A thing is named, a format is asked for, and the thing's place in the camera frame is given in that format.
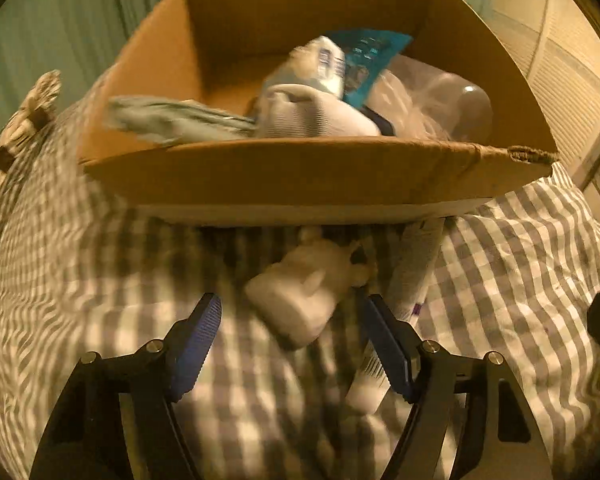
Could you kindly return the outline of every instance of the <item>patterned pillow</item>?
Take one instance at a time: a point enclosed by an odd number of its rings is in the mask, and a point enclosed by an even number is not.
[[[59,91],[58,70],[42,75],[1,131],[0,186],[16,157],[27,149],[29,141],[54,118],[54,101]]]

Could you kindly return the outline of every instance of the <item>gingham bedsheet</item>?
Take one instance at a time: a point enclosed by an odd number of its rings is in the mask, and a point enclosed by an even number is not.
[[[195,229],[141,215],[76,163],[93,92],[46,127],[0,188],[0,460],[27,477],[49,413],[79,356],[135,351],[187,316],[205,291],[223,318],[195,388],[176,405],[212,479],[381,475],[409,407],[389,393],[375,415],[344,396],[362,359],[353,296],[318,340],[285,351],[242,286],[296,243],[293,228]],[[332,228],[359,238],[386,291],[401,226]],[[449,218],[426,303],[411,319],[449,351],[505,355],[562,478],[600,428],[600,349],[586,311],[600,290],[600,225],[564,168]],[[454,432],[443,447],[449,472]]]

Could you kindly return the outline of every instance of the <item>cardboard box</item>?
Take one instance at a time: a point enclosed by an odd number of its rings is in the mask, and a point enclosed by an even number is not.
[[[351,137],[157,148],[102,125],[108,99],[123,94],[244,114],[295,46],[356,27],[411,34],[407,56],[481,86],[493,107],[490,145]],[[549,175],[557,158],[523,75],[462,0],[162,0],[92,110],[79,152],[85,171],[147,212],[193,224],[449,216]]]

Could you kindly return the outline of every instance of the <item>white louvered door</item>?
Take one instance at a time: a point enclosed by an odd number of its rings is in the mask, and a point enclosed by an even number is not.
[[[600,132],[600,39],[573,0],[491,0],[483,18],[526,75],[574,173]]]

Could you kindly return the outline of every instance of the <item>cylindrical bottle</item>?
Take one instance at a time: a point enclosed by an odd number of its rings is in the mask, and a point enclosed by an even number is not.
[[[395,56],[376,80],[366,104],[404,139],[484,144],[491,134],[491,102],[459,75]]]

